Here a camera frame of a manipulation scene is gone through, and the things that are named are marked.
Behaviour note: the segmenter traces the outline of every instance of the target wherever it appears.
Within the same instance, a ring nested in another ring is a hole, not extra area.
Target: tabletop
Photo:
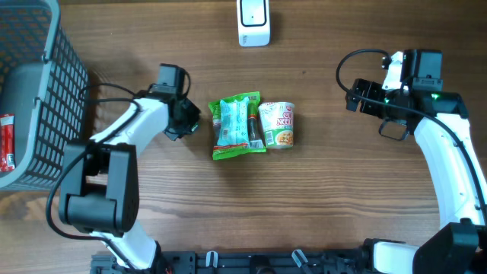
[[[156,81],[160,63],[176,64],[191,74],[189,99],[202,111],[194,135],[172,142],[160,134],[138,159],[138,219],[162,250],[322,250],[367,237],[421,245],[438,231],[414,137],[380,137],[379,119],[345,109],[335,70],[355,49],[442,50],[444,90],[462,95],[487,168],[486,2],[271,0],[271,43],[258,48],[238,44],[235,1],[104,2],[61,7],[91,82],[138,91]],[[384,76],[376,54],[342,70],[347,85]],[[248,91],[295,105],[295,145],[213,161],[208,102]],[[109,88],[93,94],[126,97]],[[93,109],[87,136],[126,108]],[[46,193],[0,193],[0,273],[87,273],[91,255],[104,251],[52,232],[45,203]]]

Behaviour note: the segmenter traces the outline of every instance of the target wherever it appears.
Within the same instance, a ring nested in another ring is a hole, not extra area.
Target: red package
[[[0,115],[0,126],[2,126],[2,162],[0,171],[12,171],[14,163],[14,114]]]

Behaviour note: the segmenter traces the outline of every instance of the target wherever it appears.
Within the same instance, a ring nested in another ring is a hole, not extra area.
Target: green packaging
[[[239,144],[226,144],[218,145],[218,139],[220,138],[220,130],[224,128],[222,126],[221,119],[221,101],[225,103],[241,102],[246,97],[249,98],[247,107],[247,130],[248,130],[248,142]],[[234,96],[226,97],[221,100],[210,102],[208,107],[213,115],[213,130],[215,131],[215,145],[213,147],[213,160],[221,160],[226,158],[236,157],[246,153],[254,152],[266,152],[266,147],[263,144],[263,140],[260,137],[258,130],[257,117],[259,115],[259,102],[260,92],[248,92],[243,94],[237,94]]]

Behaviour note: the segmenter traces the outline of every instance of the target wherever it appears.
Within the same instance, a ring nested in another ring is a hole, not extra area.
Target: basket
[[[47,190],[79,138],[88,74],[59,25],[56,0],[0,1],[0,114],[13,113],[16,168],[0,190]]]

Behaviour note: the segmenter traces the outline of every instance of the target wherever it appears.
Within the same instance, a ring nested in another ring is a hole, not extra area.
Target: wooden table
[[[163,250],[320,250],[355,247],[366,237],[423,244],[439,222],[419,147],[413,137],[381,138],[380,120],[345,110],[335,69],[360,48],[443,50],[444,89],[462,94],[486,170],[487,3],[271,6],[272,42],[253,49],[238,45],[234,1],[62,6],[62,26],[93,82],[138,91],[156,80],[161,62],[191,74],[200,129],[177,142],[160,134],[139,158],[138,219]],[[355,78],[382,82],[380,57],[350,60],[342,77],[348,85]],[[247,91],[295,104],[295,147],[213,161],[208,102]],[[97,96],[126,95],[102,89]],[[94,131],[125,108],[99,106]],[[0,198],[0,273],[86,273],[91,254],[104,250],[49,230],[46,193]]]

